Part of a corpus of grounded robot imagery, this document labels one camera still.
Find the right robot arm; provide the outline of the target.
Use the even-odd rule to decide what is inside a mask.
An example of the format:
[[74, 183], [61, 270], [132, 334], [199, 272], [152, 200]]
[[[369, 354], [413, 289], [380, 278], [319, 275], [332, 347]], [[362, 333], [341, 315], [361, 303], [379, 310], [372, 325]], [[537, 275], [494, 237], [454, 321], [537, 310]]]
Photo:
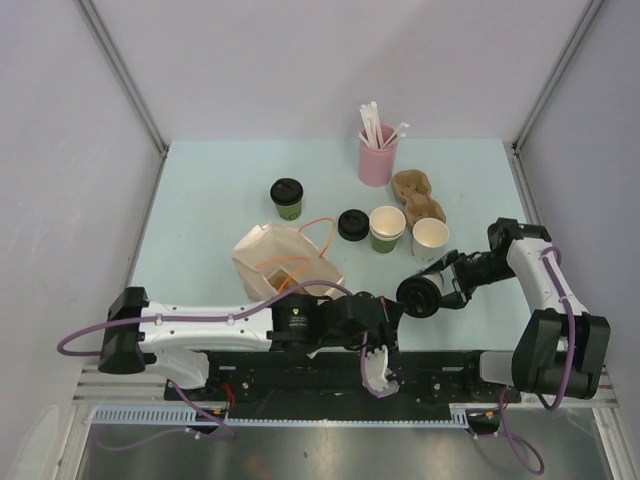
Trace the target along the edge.
[[566, 398], [594, 397], [610, 338], [605, 317], [593, 315], [572, 293], [561, 253], [547, 229], [499, 218], [487, 230], [489, 248], [471, 254], [451, 250], [401, 282], [396, 298], [414, 318], [459, 310], [477, 288], [515, 278], [531, 317], [510, 360], [507, 384], [556, 410]]

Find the black coffee cup lid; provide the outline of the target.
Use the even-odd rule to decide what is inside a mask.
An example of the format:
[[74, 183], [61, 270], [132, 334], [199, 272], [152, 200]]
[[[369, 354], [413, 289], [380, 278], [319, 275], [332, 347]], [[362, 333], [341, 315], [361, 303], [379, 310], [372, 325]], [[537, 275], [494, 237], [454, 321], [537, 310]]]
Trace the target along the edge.
[[270, 188], [271, 200], [278, 206], [292, 206], [302, 200], [302, 184], [293, 178], [280, 178]]

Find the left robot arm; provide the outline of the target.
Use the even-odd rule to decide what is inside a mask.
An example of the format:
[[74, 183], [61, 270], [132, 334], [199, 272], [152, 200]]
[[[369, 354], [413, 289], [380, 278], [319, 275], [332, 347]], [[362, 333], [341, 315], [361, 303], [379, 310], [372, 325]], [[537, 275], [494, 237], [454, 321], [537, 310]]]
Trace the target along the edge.
[[398, 392], [390, 368], [402, 305], [360, 292], [338, 298], [281, 293], [243, 307], [179, 307], [152, 301], [128, 287], [108, 310], [98, 369], [132, 375], [146, 369], [214, 397], [221, 387], [210, 352], [284, 352], [314, 358], [342, 348], [361, 355], [364, 388], [377, 398]]

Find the brown paper takeout bag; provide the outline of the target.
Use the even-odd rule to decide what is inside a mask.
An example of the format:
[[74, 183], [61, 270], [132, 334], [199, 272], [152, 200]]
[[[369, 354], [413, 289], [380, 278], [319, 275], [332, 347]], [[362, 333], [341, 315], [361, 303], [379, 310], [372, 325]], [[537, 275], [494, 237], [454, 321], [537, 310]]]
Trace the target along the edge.
[[[332, 227], [325, 247], [319, 250], [302, 230], [321, 221], [330, 221]], [[293, 293], [324, 295], [330, 300], [344, 295], [338, 288], [344, 287], [344, 276], [325, 258], [335, 232], [335, 221], [329, 217], [313, 220], [299, 228], [276, 223], [255, 226], [231, 252], [233, 264], [247, 296], [253, 301], [266, 301], [291, 288]], [[302, 286], [302, 283], [312, 280], [329, 282], [329, 285]], [[240, 349], [268, 351], [276, 345], [267, 337], [267, 333], [273, 333], [269, 307], [247, 318], [249, 326], [244, 327], [244, 333], [253, 343], [247, 343], [246, 346], [243, 343]], [[317, 335], [312, 335], [311, 343], [285, 340], [284, 348], [293, 350], [293, 347], [300, 345], [304, 352], [343, 348], [344, 340], [338, 337], [328, 337], [328, 340], [318, 340], [316, 337]]]

